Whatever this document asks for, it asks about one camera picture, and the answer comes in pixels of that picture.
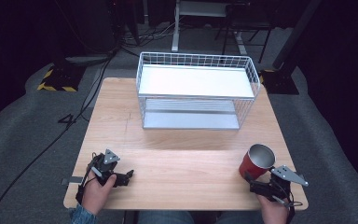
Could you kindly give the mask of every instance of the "wire mesh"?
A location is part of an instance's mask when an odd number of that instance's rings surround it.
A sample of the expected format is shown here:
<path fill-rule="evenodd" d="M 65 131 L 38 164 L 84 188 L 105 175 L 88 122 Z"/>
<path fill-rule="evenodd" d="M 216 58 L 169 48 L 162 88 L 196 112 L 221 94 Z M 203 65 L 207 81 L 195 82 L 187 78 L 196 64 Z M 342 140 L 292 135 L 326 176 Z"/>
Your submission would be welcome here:
<path fill-rule="evenodd" d="M 237 128 L 243 124 L 253 101 L 255 100 L 260 83 L 255 66 L 249 57 L 229 55 L 207 55 L 207 54 L 183 54 L 183 53 L 162 53 L 142 52 L 137 71 L 137 90 L 139 91 L 143 68 L 150 64 L 168 66 L 190 66 L 216 67 L 216 68 L 243 68 L 252 89 L 254 97 L 233 98 L 202 96 L 143 96 L 138 95 L 142 118 L 145 126 L 147 113 L 171 113 L 171 114 L 234 114 L 237 120 Z"/>

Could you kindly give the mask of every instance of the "chair leg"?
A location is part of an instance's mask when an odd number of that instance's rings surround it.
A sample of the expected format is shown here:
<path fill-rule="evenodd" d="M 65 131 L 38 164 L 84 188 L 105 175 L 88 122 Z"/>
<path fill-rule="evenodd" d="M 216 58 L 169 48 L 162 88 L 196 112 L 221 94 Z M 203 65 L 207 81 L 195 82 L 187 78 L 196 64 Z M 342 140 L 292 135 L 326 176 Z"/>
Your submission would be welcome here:
<path fill-rule="evenodd" d="M 222 55 L 224 55 L 225 52 L 226 52 L 226 44 L 227 44 L 228 30 L 229 30 L 229 28 L 227 27 L 227 28 L 226 28 L 226 34 L 225 34 L 225 42 L 223 43 Z"/>
<path fill-rule="evenodd" d="M 220 27 L 220 28 L 219 28 L 219 31 L 217 32 L 217 35 L 214 37 L 214 40 L 216 40 L 216 39 L 217 39 L 217 37 L 219 37 L 220 32 L 222 31 L 222 28 L 223 28 L 223 27 Z"/>
<path fill-rule="evenodd" d="M 269 41 L 269 34 L 270 33 L 271 33 L 271 29 L 268 30 L 266 41 L 264 41 L 264 46 L 263 46 L 263 49 L 261 50 L 260 59 L 258 60 L 259 63 L 261 63 L 261 59 L 263 58 L 263 55 L 264 55 L 264 50 L 266 50 L 266 46 L 267 46 L 267 43 Z"/>
<path fill-rule="evenodd" d="M 249 38 L 249 42 L 253 40 L 253 38 L 255 38 L 255 36 L 258 34 L 259 30 L 256 30 L 255 33 L 252 35 L 251 38 Z"/>

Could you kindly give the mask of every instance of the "human hand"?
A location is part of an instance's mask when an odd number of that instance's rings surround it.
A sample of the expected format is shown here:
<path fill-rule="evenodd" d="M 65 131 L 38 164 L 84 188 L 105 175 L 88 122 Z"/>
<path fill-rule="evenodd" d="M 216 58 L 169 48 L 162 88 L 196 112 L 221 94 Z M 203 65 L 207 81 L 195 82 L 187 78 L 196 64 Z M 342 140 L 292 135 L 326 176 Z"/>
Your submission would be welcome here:
<path fill-rule="evenodd" d="M 89 171 L 88 181 L 84 189 L 82 206 L 95 216 L 103 209 L 107 197 L 116 182 L 116 175 L 111 175 L 104 186 L 98 182 L 96 175 L 92 170 Z"/>
<path fill-rule="evenodd" d="M 289 215 L 289 209 L 281 203 L 270 202 L 266 197 L 256 194 L 261 204 L 261 214 L 266 224 L 284 224 Z"/>

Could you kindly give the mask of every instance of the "sleeve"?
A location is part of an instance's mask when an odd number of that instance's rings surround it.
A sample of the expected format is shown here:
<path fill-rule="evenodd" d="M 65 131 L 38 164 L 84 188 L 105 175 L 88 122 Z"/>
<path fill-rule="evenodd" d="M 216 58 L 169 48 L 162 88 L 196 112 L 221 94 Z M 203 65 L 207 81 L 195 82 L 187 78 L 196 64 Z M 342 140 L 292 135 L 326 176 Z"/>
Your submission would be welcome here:
<path fill-rule="evenodd" d="M 70 213 L 71 224 L 95 224 L 97 217 L 91 212 L 87 211 L 80 204 L 77 205 L 75 211 Z"/>

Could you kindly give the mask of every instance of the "person's arm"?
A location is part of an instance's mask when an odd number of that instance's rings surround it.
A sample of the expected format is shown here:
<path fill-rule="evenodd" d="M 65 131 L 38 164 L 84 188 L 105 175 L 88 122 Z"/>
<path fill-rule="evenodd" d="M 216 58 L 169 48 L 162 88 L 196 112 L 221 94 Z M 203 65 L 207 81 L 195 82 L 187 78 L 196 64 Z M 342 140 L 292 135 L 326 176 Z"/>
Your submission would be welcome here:
<path fill-rule="evenodd" d="M 270 202 L 266 197 L 256 194 L 261 204 L 261 214 L 265 224 L 285 224 L 289 209 L 281 203 Z"/>
<path fill-rule="evenodd" d="M 111 175 L 102 186 L 94 172 L 89 171 L 88 182 L 84 189 L 82 204 L 78 204 L 72 215 L 71 223 L 92 224 L 96 222 L 98 213 L 103 209 L 107 197 L 116 182 L 116 176 Z"/>

